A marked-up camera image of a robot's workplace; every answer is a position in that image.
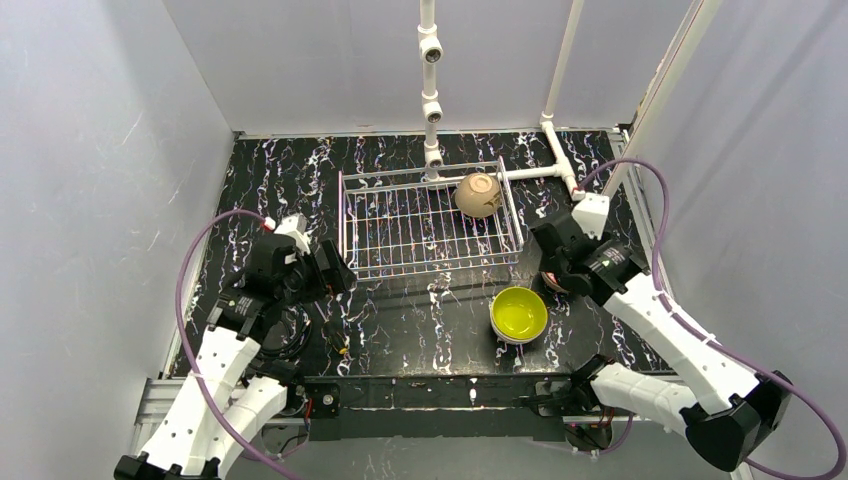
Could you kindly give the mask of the yellow-green bowl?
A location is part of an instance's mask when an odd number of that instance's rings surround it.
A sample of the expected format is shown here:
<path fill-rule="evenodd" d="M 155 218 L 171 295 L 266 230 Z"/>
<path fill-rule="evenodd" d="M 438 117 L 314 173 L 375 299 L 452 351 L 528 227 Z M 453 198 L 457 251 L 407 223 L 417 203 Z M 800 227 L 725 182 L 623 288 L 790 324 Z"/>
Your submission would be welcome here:
<path fill-rule="evenodd" d="M 548 325 L 548 310 L 535 291 L 512 286 L 500 291 L 492 300 L 490 323 L 492 319 L 504 322 L 532 319 L 546 321 Z"/>

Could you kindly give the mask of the beige floral bowl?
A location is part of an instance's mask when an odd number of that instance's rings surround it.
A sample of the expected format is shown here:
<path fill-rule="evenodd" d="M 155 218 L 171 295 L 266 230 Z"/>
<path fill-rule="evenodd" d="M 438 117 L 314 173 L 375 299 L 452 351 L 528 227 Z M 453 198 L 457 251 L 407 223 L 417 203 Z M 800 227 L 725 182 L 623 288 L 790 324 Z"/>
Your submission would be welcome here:
<path fill-rule="evenodd" d="M 501 205 L 501 187 L 497 179 L 486 173 L 466 175 L 456 188 L 454 201 L 459 211 L 472 218 L 495 214 Z"/>

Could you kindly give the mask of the red patterned bowl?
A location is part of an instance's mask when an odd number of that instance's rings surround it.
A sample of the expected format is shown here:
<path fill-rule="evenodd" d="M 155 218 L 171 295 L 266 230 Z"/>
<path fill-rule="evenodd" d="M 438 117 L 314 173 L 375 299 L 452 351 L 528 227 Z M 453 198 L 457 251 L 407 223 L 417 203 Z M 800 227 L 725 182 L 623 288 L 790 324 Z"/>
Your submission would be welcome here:
<path fill-rule="evenodd" d="M 547 285 L 549 289 L 557 293 L 569 293 L 569 290 L 563 287 L 557 280 L 556 276 L 552 272 L 539 272 L 540 278 Z"/>

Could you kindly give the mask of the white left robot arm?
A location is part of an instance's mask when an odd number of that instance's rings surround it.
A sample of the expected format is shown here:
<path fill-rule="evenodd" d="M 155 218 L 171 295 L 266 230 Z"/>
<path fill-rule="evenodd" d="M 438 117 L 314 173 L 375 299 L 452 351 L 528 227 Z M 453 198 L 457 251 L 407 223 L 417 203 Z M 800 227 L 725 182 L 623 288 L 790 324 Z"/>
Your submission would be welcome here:
<path fill-rule="evenodd" d="M 350 289 L 355 276 L 331 239 L 310 247 L 300 233 L 260 236 L 245 266 L 220 291 L 187 377 L 159 427 L 116 479 L 223 479 L 265 423 L 282 411 L 294 371 L 262 365 L 231 395 L 286 309 Z"/>

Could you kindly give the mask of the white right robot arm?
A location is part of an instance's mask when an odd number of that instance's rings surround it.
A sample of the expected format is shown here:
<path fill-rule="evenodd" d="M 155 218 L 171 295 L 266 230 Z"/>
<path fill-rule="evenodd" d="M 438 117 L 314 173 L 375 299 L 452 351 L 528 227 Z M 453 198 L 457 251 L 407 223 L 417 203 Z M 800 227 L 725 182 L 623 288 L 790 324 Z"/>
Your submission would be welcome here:
<path fill-rule="evenodd" d="M 626 323 L 682 380 L 663 381 L 596 354 L 571 373 L 569 398 L 583 408 L 613 407 L 649 418 L 727 472 L 776 430 L 789 404 L 790 380 L 778 370 L 744 366 L 697 338 L 691 325 L 681 325 L 640 256 L 610 233 L 586 234 L 569 213 L 530 231 L 542 251 L 544 280 Z"/>

